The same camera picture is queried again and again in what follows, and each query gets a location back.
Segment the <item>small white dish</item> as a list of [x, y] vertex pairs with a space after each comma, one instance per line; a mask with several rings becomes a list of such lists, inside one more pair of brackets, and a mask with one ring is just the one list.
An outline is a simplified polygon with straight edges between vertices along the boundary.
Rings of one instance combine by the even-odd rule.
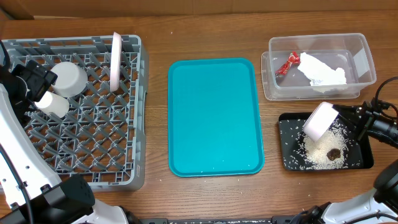
[[303, 125], [303, 132], [314, 142], [318, 141], [333, 124], [339, 112], [328, 102], [320, 103]]

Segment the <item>white paper cup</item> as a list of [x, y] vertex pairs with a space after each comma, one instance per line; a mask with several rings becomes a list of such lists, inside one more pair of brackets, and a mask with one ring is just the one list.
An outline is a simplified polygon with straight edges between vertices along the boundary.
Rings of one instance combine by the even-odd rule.
[[39, 102], [35, 102], [36, 107], [49, 115], [53, 113], [59, 118], [64, 117], [69, 110], [69, 102], [66, 98], [46, 91]]

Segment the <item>brown food scrap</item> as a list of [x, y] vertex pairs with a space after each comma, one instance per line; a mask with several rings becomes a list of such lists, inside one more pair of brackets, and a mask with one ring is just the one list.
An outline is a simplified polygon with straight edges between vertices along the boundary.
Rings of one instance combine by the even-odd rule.
[[341, 157], [341, 151], [337, 148], [334, 148], [334, 149], [331, 149], [330, 151], [328, 151], [326, 156], [330, 161], [334, 161]]

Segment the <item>white tissue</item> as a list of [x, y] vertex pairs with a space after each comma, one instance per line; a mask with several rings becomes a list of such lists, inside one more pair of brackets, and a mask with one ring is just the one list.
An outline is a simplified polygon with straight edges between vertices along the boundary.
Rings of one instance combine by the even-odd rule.
[[298, 70], [309, 80], [311, 86], [345, 85], [345, 71], [338, 67], [335, 70], [324, 62], [307, 53], [300, 54]]

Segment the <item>red snack wrapper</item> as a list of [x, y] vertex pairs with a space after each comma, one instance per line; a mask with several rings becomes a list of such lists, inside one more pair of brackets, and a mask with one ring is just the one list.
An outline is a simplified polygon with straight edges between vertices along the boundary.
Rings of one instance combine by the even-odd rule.
[[275, 72], [276, 76], [285, 76], [290, 70], [291, 66], [299, 65], [300, 57], [296, 52], [291, 52], [287, 61]]

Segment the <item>large white plate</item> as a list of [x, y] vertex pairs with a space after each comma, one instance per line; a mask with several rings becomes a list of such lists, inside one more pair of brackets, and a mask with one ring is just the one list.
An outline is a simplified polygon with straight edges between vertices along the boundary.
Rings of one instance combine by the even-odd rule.
[[110, 91], [117, 91], [119, 88], [120, 65], [122, 52], [122, 38], [117, 32], [113, 33], [111, 46], [111, 62], [110, 62]]

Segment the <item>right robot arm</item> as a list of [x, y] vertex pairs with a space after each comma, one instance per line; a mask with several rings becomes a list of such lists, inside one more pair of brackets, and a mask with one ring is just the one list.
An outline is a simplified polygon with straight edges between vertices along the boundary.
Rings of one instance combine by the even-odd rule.
[[[322, 102], [303, 126], [304, 133], [312, 140], [321, 135], [340, 118], [354, 132], [359, 142], [371, 136], [380, 142], [397, 147], [397, 118], [390, 118], [383, 111], [392, 104], [365, 101], [361, 106], [342, 106]], [[397, 222], [397, 161], [387, 166], [374, 181], [374, 187], [350, 200], [314, 206], [294, 216], [291, 223], [385, 223]]]

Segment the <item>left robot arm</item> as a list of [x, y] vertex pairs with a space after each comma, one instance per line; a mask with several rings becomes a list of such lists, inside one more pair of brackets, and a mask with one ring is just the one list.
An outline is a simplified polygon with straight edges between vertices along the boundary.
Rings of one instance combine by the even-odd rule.
[[61, 180], [24, 131], [29, 110], [65, 116], [67, 97], [85, 89], [86, 72], [71, 62], [9, 67], [1, 67], [1, 185], [12, 212], [1, 223], [133, 223], [124, 208], [95, 199], [82, 176]]

